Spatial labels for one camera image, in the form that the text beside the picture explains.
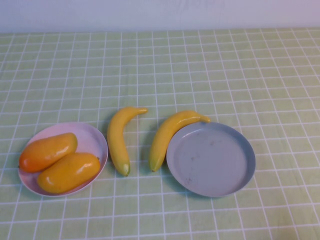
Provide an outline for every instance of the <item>green tablecloth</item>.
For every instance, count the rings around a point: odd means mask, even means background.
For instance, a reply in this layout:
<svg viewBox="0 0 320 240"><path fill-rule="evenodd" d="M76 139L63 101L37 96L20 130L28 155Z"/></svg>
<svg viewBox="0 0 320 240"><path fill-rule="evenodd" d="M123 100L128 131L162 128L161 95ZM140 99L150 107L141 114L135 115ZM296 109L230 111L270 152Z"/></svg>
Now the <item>green tablecloth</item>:
<svg viewBox="0 0 320 240"><path fill-rule="evenodd" d="M0 35L0 239L320 239L320 29ZM20 152L37 132L79 121L106 133L124 106L131 174L109 159L76 195L22 186ZM240 131L256 154L246 188L187 192L150 173L157 120L196 110Z"/></svg>

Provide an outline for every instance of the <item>banana tip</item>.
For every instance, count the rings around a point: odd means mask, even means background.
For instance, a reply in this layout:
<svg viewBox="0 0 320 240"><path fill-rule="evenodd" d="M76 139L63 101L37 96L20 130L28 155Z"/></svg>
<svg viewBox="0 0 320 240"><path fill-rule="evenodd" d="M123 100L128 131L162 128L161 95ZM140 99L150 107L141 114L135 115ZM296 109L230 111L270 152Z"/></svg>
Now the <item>banana tip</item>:
<svg viewBox="0 0 320 240"><path fill-rule="evenodd" d="M147 113L148 112L148 108L146 108L146 107L140 107L140 109L139 109L139 113L140 114L145 114L145 113Z"/></svg>
<svg viewBox="0 0 320 240"><path fill-rule="evenodd" d="M123 173L122 175L125 177L128 177L128 175L130 174L130 165L129 164L124 164L123 165Z"/></svg>
<svg viewBox="0 0 320 240"><path fill-rule="evenodd" d="M202 121L205 122L205 123L210 123L210 122L211 122L211 119L210 119L210 117L208 117L208 116L203 116L203 117L202 117Z"/></svg>

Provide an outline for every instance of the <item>yellow banana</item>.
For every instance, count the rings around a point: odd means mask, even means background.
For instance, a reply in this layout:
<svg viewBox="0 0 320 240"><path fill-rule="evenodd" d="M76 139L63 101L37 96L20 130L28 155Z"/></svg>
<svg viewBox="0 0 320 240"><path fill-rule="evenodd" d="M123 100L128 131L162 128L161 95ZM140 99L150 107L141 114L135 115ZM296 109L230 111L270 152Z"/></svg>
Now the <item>yellow banana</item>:
<svg viewBox="0 0 320 240"><path fill-rule="evenodd" d="M125 125L138 114L147 113L145 107L127 106L120 109L111 119L106 140L112 162L119 173L128 176L130 173L130 159L124 139Z"/></svg>
<svg viewBox="0 0 320 240"><path fill-rule="evenodd" d="M178 130L196 122L209 123L210 121L209 117L192 110L180 111L167 118L157 130L150 148L151 171L158 171L163 164L170 140Z"/></svg>

